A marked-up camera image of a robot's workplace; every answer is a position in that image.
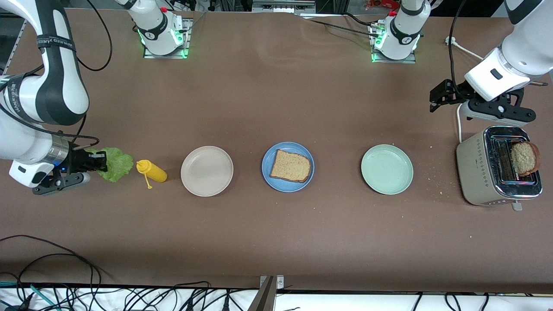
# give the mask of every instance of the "yellow squeeze bottle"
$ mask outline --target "yellow squeeze bottle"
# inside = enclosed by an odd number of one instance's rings
[[[148,185],[148,189],[153,188],[150,186],[150,183],[148,182],[148,177],[152,178],[158,183],[162,183],[167,180],[167,173],[160,169],[157,165],[154,163],[148,161],[148,160],[140,160],[137,162],[137,171],[140,174],[144,174],[144,178],[146,179],[146,184]]]

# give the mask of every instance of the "toast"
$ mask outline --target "toast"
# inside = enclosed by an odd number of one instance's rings
[[[540,168],[540,152],[531,142],[521,142],[513,145],[511,160],[519,177],[529,176]]]
[[[271,170],[271,177],[289,182],[303,183],[311,174],[311,162],[303,155],[282,150],[276,151],[276,159]]]

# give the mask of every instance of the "tabletop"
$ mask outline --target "tabletop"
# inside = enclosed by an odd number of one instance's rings
[[[143,59],[128,13],[100,12],[113,59],[100,72],[81,68],[91,103],[82,133],[99,137],[99,147],[151,160],[169,180],[148,190],[135,169],[117,183],[92,172],[87,186],[39,197],[8,176],[11,162],[3,160],[0,235],[69,247],[113,284],[205,279],[255,287],[260,275],[282,274],[285,285],[305,289],[553,290],[553,89],[527,87],[524,96],[538,116],[524,129],[540,148],[544,192],[518,213],[471,206],[456,169],[456,107],[429,112],[429,91],[450,77],[444,39],[451,18],[429,18],[416,64],[384,64],[371,62],[363,35],[286,13],[207,13],[194,27],[188,59]],[[78,56],[101,66],[109,45],[94,12],[67,15]],[[363,30],[347,17],[322,20]],[[455,37],[485,55],[511,31],[507,19],[459,18]],[[477,60],[453,54],[462,81]],[[27,26],[9,73],[39,64]],[[489,125],[463,121],[464,139]],[[301,143],[315,159],[313,180],[296,193],[272,189],[261,174],[264,153],[283,141]],[[382,195],[364,182],[362,156],[378,144],[410,157],[414,178],[405,192]],[[180,180],[184,158],[201,146],[224,149],[234,163],[229,187],[210,198],[192,195]],[[55,252],[21,239],[0,250],[9,271]],[[52,258],[23,281],[87,283],[88,273],[76,260]]]

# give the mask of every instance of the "lettuce leaf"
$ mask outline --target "lettuce leaf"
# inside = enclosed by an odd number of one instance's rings
[[[100,150],[87,149],[86,151],[92,153],[98,151],[106,152],[107,172],[98,171],[98,174],[112,183],[117,182],[121,177],[127,175],[134,166],[133,158],[129,154],[123,153],[119,148],[106,147]]]

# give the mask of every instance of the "white plate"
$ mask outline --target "white plate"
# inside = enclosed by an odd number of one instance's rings
[[[231,183],[234,166],[223,149],[204,146],[186,156],[180,168],[184,187],[197,196],[221,193]]]

